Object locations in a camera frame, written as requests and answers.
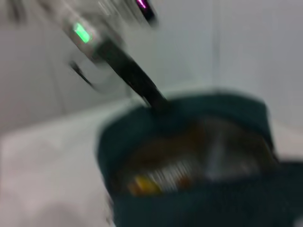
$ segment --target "white wall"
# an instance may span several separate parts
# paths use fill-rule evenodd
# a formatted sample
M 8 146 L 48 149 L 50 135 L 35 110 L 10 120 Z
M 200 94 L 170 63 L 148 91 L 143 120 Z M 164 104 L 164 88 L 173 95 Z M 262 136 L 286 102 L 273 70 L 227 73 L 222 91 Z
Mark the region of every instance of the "white wall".
M 220 4 L 220 87 L 265 99 L 273 118 L 303 126 L 303 2 Z
M 0 30 L 0 134 L 62 114 L 43 42 L 37 25 Z
M 36 12 L 34 1 L 26 3 Z M 160 90 L 199 84 L 202 89 L 248 92 L 263 98 L 276 120 L 303 127 L 302 1 L 151 2 L 160 27 L 123 25 L 123 31 L 128 52 Z M 76 46 L 54 24 L 36 20 L 41 30 L 36 23 L 28 31 L 2 30 L 0 34 L 2 129 L 126 97 L 125 85 L 117 76 L 112 77 L 111 92 L 99 94 L 88 87 L 66 64 L 69 54 L 79 51 Z M 89 61 L 82 67 L 94 82 L 112 73 Z

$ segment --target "snack package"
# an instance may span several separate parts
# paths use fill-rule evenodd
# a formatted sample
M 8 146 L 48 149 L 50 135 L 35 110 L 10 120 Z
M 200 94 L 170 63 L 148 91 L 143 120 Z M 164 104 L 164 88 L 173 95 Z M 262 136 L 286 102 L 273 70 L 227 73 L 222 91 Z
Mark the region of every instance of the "snack package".
M 134 174 L 126 186 L 134 196 L 175 192 L 190 188 L 201 178 L 200 165 L 194 157 L 182 157 L 153 170 Z

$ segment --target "black cable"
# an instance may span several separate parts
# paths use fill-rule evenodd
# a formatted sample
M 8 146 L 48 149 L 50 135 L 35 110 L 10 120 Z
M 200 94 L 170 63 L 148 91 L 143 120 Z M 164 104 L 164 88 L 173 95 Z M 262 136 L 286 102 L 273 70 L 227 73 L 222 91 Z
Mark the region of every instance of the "black cable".
M 92 84 L 83 74 L 82 70 L 80 67 L 77 65 L 76 62 L 71 61 L 70 62 L 70 67 L 95 91 L 99 91 L 94 84 Z
M 11 17 L 17 23 L 23 23 L 26 20 L 26 12 L 22 0 L 8 0 Z
M 169 110 L 168 101 L 141 67 L 111 39 L 106 39 L 95 54 L 116 72 L 155 112 Z

